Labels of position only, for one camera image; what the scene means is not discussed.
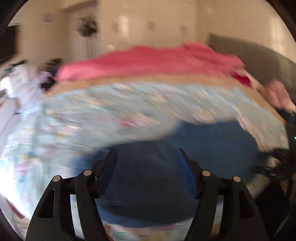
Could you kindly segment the Hello Kitty bed sheet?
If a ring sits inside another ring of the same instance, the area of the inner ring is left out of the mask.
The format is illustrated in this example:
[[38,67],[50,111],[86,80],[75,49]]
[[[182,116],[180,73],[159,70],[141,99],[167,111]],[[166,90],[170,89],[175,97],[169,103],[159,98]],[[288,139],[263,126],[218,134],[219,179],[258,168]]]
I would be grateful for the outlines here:
[[[70,160],[86,135],[100,129],[147,128],[179,123],[196,125],[238,121],[256,140],[259,154],[287,148],[285,125],[238,87],[182,84],[112,84],[67,91],[39,101],[21,114],[1,155],[1,194],[31,218],[55,175],[73,174]],[[254,173],[246,182],[253,195],[267,185]],[[111,226],[115,240],[183,240],[192,218],[170,225]]]

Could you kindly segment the black wall television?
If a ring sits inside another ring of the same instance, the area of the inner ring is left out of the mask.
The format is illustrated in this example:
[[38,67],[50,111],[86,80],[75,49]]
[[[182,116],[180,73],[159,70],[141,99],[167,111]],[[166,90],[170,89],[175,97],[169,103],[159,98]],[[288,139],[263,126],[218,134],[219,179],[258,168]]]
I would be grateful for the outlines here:
[[0,45],[0,63],[11,59],[17,52],[17,35],[19,31],[19,25],[8,26],[1,36]]

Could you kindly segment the pink comforter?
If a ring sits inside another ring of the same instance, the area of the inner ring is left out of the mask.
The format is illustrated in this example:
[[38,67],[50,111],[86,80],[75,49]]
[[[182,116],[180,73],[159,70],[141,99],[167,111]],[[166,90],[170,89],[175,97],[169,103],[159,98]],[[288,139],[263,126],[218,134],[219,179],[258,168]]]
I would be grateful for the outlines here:
[[178,75],[186,82],[205,85],[244,85],[257,90],[273,108],[295,110],[282,82],[273,80],[260,84],[259,78],[250,73],[237,56],[217,53],[196,42],[176,48],[135,46],[91,60],[64,64],[57,72],[57,85],[51,94],[137,76],[144,81],[159,77],[161,82],[173,83],[177,82]]

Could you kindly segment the grey upholstered headboard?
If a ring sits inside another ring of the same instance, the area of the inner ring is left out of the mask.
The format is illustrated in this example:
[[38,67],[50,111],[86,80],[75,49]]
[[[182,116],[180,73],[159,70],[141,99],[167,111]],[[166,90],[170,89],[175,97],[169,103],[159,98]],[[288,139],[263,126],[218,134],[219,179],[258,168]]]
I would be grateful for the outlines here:
[[261,84],[281,81],[290,95],[295,94],[295,62],[263,45],[209,33],[207,45],[216,52],[237,56]]

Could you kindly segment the white wardrobe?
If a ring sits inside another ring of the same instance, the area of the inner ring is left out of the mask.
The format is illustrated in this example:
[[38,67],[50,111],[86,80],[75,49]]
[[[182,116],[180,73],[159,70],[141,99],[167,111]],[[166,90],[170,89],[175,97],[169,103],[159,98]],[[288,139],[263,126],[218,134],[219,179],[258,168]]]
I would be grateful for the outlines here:
[[197,41],[197,1],[99,1],[102,53]]

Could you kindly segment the hanging bags on door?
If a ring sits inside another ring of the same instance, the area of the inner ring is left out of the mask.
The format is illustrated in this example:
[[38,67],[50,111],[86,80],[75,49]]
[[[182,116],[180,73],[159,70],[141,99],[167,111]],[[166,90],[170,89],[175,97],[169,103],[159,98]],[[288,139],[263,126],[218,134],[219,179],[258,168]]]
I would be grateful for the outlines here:
[[93,15],[79,17],[77,19],[76,31],[84,39],[87,58],[93,58],[95,54],[95,44],[93,41],[98,33],[98,25],[95,17]]

